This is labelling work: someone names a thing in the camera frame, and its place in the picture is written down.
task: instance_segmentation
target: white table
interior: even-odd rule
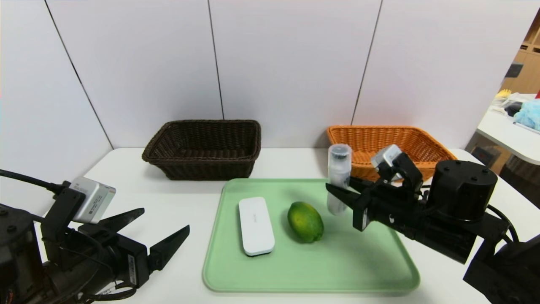
[[[459,159],[475,159],[459,149]],[[191,234],[166,268],[154,272],[129,303],[488,303],[462,281],[466,266],[424,245],[401,237],[421,276],[418,289],[406,296],[356,294],[229,294],[210,291],[202,269],[224,182],[170,181],[156,167],[141,160],[143,149],[117,149],[107,154],[85,176],[116,187],[117,194],[105,217],[144,207],[146,213],[121,233],[148,247],[170,233],[191,225]],[[326,175],[325,149],[263,149],[253,178],[322,178]],[[540,233],[540,211],[499,179],[491,204],[514,223],[522,240]],[[480,245],[475,243],[471,256]]]
[[[522,160],[540,164],[540,134],[518,127],[513,122],[513,117],[488,110],[476,131]]]

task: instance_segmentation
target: orange wicker basket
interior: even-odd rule
[[[371,157],[393,143],[409,155],[422,173],[424,181],[433,176],[437,162],[456,159],[426,131],[414,127],[333,125],[328,128],[327,134],[332,144],[345,143],[353,149],[351,176],[371,181],[379,178],[371,164]]]

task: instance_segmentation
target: white wall panel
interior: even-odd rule
[[[44,1],[2,1],[0,168],[61,183],[111,150]],[[1,179],[0,202],[43,214],[52,193]]]
[[[415,125],[465,147],[539,5],[384,0],[353,124]]]
[[[115,148],[146,146],[167,121],[222,118],[206,0],[48,4]]]
[[[313,147],[350,124],[380,0],[210,0],[225,119],[263,147]]]

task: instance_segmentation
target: yellow object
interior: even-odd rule
[[[306,243],[320,240],[325,232],[321,215],[313,206],[305,202],[292,203],[287,213],[287,220],[294,233]]]
[[[497,95],[495,95],[495,99],[508,98],[508,96],[510,96],[510,94],[512,94],[512,91],[510,91],[508,89],[504,89],[504,90],[501,90],[499,93],[497,93]]]

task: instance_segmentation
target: blue bag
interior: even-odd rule
[[[524,102],[514,119],[517,123],[540,131],[540,99]]]

